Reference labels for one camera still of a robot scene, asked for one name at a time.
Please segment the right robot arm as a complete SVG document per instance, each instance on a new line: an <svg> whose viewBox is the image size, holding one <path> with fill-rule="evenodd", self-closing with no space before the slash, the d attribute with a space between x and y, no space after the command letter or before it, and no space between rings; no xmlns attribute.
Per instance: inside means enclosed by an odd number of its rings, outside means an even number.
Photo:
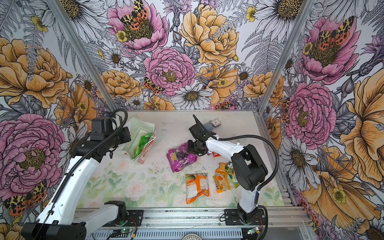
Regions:
<svg viewBox="0 0 384 240"><path fill-rule="evenodd" d="M260 186L268 175L265 163L253 145L242 146L224 141L208 131L196 116L193 117L196 123L189 131L194 139L188 141L188 151L198 156L214 152L230 160L242 187L238 215L244 225L249 225L259 208Z"/></svg>

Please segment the white paper bag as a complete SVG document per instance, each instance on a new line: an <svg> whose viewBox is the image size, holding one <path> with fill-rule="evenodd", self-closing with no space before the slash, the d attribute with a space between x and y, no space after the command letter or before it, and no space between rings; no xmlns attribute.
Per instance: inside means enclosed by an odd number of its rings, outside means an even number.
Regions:
<svg viewBox="0 0 384 240"><path fill-rule="evenodd" d="M126 124L131 133L131 141L119 148L119 156L124 161L143 165L156 139L156 125L131 118Z"/></svg>

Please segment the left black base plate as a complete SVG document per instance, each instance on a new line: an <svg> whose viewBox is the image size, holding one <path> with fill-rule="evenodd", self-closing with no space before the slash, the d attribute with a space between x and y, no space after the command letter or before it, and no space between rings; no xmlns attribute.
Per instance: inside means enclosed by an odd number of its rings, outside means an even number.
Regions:
<svg viewBox="0 0 384 240"><path fill-rule="evenodd" d="M103 227L140 227L143 221L143 210L127 210L125 220L114 220L103 225Z"/></svg>

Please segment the pink Fox's candy bag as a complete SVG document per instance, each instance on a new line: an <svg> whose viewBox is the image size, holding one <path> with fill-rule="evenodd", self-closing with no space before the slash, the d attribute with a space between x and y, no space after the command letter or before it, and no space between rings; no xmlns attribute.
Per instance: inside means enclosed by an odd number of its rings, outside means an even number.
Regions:
<svg viewBox="0 0 384 240"><path fill-rule="evenodd" d="M218 154L218 153L216 153L216 152L212 152L212 151L208 151L208 155L209 155L209 156L212 155L214 158L216 158L216 157L220 157L220 156L221 156L220 154Z"/></svg>

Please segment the floral pastel table mat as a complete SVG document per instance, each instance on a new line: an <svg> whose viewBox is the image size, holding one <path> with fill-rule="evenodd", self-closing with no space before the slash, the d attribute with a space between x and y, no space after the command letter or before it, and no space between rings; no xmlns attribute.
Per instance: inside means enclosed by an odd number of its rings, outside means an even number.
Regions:
<svg viewBox="0 0 384 240"><path fill-rule="evenodd" d="M151 152L144 164L114 157L104 158L94 171L78 208L99 208L108 201L124 201L128 208L235 207L241 188L230 182L230 190L218 193L213 176L228 160L214 154L199 157L180 172L172 172L166 156ZM210 196L187 204L186 175L206 173Z"/></svg>

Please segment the green yellow snack packet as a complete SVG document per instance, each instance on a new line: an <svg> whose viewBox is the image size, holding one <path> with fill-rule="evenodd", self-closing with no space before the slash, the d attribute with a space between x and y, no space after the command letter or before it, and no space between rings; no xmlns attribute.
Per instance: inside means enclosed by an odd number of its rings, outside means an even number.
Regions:
<svg viewBox="0 0 384 240"><path fill-rule="evenodd" d="M239 187L240 184L236 178L236 174L235 174L235 170L234 170L234 166L233 166L233 163L231 161L229 161L227 163L227 165L225 166L225 171L227 172L227 174L229 175L229 178L230 180L232 181L233 185L235 188Z"/></svg>

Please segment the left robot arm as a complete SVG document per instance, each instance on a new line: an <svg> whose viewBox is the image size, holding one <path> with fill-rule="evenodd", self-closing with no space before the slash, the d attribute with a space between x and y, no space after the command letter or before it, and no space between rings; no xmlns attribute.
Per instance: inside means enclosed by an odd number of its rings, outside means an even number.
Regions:
<svg viewBox="0 0 384 240"><path fill-rule="evenodd" d="M131 141L127 111L120 124L113 128L117 111L92 121L89 139L80 141L72 151L69 167L47 207L33 223L26 223L21 235L26 240L84 240L100 227L108 224L125 224L128 213L125 203L109 201L83 218L76 219L75 212L89 179L103 157L121 144Z"/></svg>

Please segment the small orange snack packet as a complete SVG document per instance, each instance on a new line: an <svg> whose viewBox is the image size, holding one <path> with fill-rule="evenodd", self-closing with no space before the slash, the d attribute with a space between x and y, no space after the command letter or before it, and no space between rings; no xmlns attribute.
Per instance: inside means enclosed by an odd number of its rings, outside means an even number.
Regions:
<svg viewBox="0 0 384 240"><path fill-rule="evenodd" d="M215 186L216 186L216 191L218 194L231 189L228 182L228 178L227 178L228 173L225 167L226 167L225 163L219 163L219 167L215 170L215 175L213 176Z"/></svg>

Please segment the aluminium front rail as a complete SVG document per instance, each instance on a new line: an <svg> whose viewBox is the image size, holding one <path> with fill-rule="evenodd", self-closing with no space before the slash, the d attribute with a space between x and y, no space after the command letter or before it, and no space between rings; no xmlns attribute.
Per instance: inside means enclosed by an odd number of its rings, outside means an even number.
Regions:
<svg viewBox="0 0 384 240"><path fill-rule="evenodd" d="M314 240L302 207L268 207L268 224L226 226L224 209L236 208L130 208L143 210L140 227L100 227L85 240L181 240L194 234L203 240ZM96 208L76 209L80 219Z"/></svg>

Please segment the purple grape candy bag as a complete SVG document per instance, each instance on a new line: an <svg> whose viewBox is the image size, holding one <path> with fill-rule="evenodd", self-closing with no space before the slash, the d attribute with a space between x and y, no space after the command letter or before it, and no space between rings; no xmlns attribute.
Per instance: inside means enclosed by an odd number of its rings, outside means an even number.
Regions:
<svg viewBox="0 0 384 240"><path fill-rule="evenodd" d="M167 159L173 173L180 172L185 167L194 164L198 156L188 151L188 143L184 143L175 149L170 149Z"/></svg>

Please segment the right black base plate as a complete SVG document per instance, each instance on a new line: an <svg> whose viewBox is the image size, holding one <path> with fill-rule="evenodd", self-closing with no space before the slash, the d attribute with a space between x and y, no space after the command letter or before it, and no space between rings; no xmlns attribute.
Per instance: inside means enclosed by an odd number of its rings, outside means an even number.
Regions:
<svg viewBox="0 0 384 240"><path fill-rule="evenodd" d="M264 206L259 206L251 213L245 213L241 208L224 209L226 226L261 226L268 224L268 211Z"/></svg>

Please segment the green snack bag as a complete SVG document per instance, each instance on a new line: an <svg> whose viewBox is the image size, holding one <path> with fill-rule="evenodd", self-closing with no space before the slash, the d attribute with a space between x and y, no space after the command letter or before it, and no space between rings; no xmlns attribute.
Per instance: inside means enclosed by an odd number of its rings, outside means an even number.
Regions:
<svg viewBox="0 0 384 240"><path fill-rule="evenodd" d="M140 153L144 150L145 145L150 142L151 137L152 134L145 134L140 137L139 142L134 149L134 158L140 155Z"/></svg>

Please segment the small white tag card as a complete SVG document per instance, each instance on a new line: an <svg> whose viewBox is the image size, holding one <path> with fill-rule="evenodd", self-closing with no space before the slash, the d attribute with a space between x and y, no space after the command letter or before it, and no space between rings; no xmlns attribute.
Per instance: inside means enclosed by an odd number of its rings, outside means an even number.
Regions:
<svg viewBox="0 0 384 240"><path fill-rule="evenodd" d="M216 128L216 127L220 126L222 123L219 119L214 119L214 120L210 121L210 124Z"/></svg>

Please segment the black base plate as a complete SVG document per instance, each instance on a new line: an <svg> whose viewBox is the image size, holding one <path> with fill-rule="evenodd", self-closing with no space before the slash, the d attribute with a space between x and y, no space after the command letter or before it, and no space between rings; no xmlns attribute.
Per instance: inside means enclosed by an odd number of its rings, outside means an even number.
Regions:
<svg viewBox="0 0 384 240"><path fill-rule="evenodd" d="M264 206L259 206L251 213L245 213L241 208L224 209L226 226L261 226L268 224L268 211Z"/></svg>
<svg viewBox="0 0 384 240"><path fill-rule="evenodd" d="M143 210L127 210L125 220L114 220L103 225L103 227L140 227L143 221Z"/></svg>

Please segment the orange white snack packet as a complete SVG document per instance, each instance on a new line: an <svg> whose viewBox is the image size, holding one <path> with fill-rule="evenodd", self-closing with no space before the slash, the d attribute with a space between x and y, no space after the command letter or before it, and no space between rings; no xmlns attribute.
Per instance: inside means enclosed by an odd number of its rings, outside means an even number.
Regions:
<svg viewBox="0 0 384 240"><path fill-rule="evenodd" d="M209 197L209 181L207 173L186 174L186 203L191 204L200 197Z"/></svg>

